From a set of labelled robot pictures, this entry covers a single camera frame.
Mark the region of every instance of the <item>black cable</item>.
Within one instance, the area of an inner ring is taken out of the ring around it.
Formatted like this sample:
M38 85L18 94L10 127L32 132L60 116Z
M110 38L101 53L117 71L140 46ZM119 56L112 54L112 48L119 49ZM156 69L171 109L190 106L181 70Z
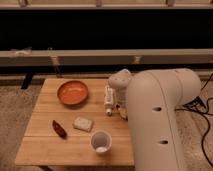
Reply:
M213 77L213 73L210 75L209 79L206 81L206 83L204 84L204 86L201 88L201 91L207 86L207 84L212 79L212 77Z
M189 108L188 109L175 109L175 111L179 111L179 110L194 112L194 113L202 116L206 120L206 122L207 122L207 129L205 130L205 132L204 132L204 134L202 135L202 138L201 138L201 149L202 149L202 152L203 152L204 157L206 158L207 162L213 168L213 163L209 159L209 157L208 157L208 155L206 153L205 147L204 147L205 138L208 135L209 131L211 130L211 124L209 122L209 119L205 116L205 115L208 115L208 113L203 114L203 113L200 113L199 111L196 111L196 110L193 110L193 109L189 109Z
M196 108L196 106L186 106L186 105L184 105L183 107L185 107L186 109L176 109L176 111L178 111L178 110L185 110L185 111L191 111L191 112L195 112L195 113L200 113L200 114L203 114L203 115L210 115L210 116L213 116L213 114L212 113L209 113L209 110L210 110L210 108L209 108L209 102L211 101L211 100L213 100L213 98L211 97L211 98L208 98L207 99L207 101L206 101L206 111L205 112L202 112L202 111L200 111L198 108Z

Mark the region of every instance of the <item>soap bar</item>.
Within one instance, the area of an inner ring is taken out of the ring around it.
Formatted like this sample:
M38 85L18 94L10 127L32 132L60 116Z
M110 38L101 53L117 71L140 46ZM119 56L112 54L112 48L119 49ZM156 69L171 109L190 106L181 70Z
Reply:
M93 126L93 121L81 116L78 116L74 123L73 127L76 129L80 129L82 131L90 132Z

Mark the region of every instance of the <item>table leg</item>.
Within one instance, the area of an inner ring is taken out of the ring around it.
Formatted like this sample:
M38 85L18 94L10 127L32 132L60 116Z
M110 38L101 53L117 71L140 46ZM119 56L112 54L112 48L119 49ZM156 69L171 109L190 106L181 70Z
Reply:
M52 169L50 169L48 166L38 166L38 167L43 171L52 171Z

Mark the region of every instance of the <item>floor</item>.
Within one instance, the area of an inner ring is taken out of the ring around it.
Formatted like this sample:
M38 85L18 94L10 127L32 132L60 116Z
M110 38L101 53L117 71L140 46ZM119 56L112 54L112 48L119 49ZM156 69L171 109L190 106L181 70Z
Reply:
M42 83L47 77L35 77L27 90L21 90L23 76L0 76L0 171L40 171L38 167L14 165L14 159L22 140ZM203 99L213 97L213 82L201 94ZM201 135L206 123L200 116L189 112L177 112L184 155L188 171L212 171L200 147ZM213 160L213 131L206 139L205 148ZM134 167L52 167L55 171L133 171Z

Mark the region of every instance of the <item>red chili pepper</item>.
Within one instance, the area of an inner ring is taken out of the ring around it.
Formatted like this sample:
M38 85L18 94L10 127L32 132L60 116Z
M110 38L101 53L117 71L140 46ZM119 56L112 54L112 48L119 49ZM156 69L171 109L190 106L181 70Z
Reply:
M53 129L55 130L55 132L63 139L67 138L67 133L66 131L61 127L61 125L59 125L59 123L57 123L55 120L53 120L52 122L52 126Z

